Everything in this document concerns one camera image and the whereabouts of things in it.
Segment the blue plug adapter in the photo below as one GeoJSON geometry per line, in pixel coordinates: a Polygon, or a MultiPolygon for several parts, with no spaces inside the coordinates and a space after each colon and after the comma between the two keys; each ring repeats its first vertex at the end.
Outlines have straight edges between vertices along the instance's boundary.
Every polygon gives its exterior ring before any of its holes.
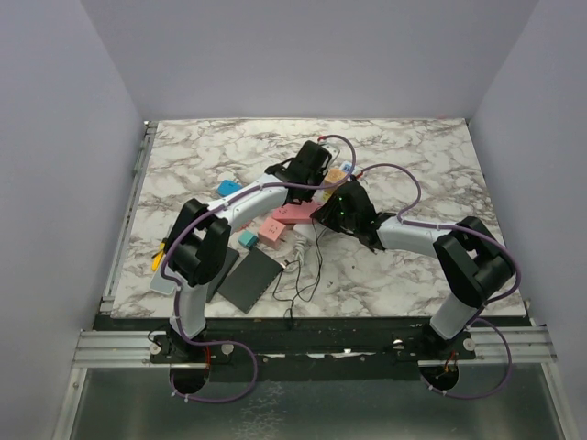
{"type": "Polygon", "coordinates": [[[220,197],[227,197],[232,193],[239,191],[242,186],[236,181],[223,180],[216,188],[216,193],[220,197]]]}

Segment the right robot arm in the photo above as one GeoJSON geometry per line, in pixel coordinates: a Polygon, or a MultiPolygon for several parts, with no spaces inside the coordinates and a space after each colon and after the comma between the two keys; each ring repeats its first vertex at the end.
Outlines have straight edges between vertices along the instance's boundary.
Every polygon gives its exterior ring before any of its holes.
{"type": "Polygon", "coordinates": [[[517,276],[513,258],[479,218],[435,225],[378,212],[356,181],[338,187],[311,218],[333,232],[355,237],[371,251],[404,250],[437,258],[450,294],[421,336],[421,347],[431,358],[446,356],[455,336],[517,276]]]}

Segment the pink triangular power strip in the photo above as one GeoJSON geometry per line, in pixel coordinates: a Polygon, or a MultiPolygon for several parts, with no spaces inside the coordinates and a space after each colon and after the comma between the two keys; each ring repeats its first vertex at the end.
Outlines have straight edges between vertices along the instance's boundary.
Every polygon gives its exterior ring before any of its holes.
{"type": "Polygon", "coordinates": [[[284,225],[309,225],[312,223],[311,214],[319,207],[320,205],[314,202],[288,203],[275,209],[271,213],[271,218],[284,225]]]}

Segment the pink cube socket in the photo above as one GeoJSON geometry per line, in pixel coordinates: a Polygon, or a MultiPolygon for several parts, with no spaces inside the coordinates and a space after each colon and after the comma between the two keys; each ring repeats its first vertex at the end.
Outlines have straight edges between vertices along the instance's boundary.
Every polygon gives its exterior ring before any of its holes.
{"type": "Polygon", "coordinates": [[[258,231],[258,238],[261,244],[278,249],[281,243],[281,237],[286,230],[286,225],[268,217],[260,226],[258,231]]]}

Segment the teal charger plug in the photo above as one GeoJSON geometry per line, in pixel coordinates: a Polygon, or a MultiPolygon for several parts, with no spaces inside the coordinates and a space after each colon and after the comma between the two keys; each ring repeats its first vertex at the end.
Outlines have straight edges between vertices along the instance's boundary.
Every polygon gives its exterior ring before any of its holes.
{"type": "Polygon", "coordinates": [[[252,249],[259,242],[259,238],[249,230],[245,230],[239,235],[238,242],[242,247],[252,249]]]}

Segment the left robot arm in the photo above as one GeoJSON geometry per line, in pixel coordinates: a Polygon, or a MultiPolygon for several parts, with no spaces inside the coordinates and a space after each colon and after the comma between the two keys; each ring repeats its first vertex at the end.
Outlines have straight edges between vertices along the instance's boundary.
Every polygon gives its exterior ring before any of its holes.
{"type": "Polygon", "coordinates": [[[173,285],[171,351],[189,362],[202,353],[208,285],[225,264],[230,236],[285,204],[310,201],[333,162],[333,150],[313,141],[253,183],[211,203],[185,203],[167,237],[161,278],[173,285]]]}

